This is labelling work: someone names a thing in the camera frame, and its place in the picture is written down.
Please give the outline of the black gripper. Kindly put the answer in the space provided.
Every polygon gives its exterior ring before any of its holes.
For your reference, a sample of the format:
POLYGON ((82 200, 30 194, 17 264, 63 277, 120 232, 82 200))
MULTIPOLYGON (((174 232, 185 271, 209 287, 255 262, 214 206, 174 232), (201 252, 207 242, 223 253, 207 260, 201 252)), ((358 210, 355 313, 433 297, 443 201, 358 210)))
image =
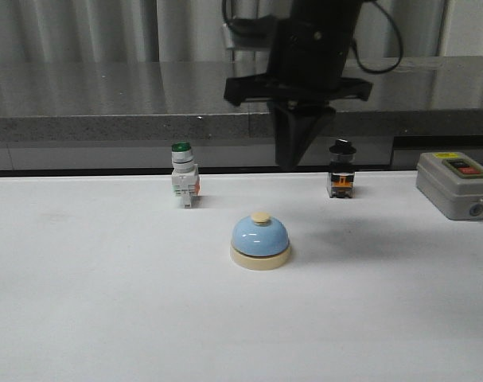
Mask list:
MULTIPOLYGON (((361 1, 294 1, 287 18, 227 19, 230 48, 266 49, 269 58, 264 73, 228 78, 224 99, 234 106, 260 100, 319 104, 368 100, 372 83, 342 75, 362 5, 361 1)), ((330 106, 290 109, 273 103, 276 164, 295 168, 335 115, 330 106)))

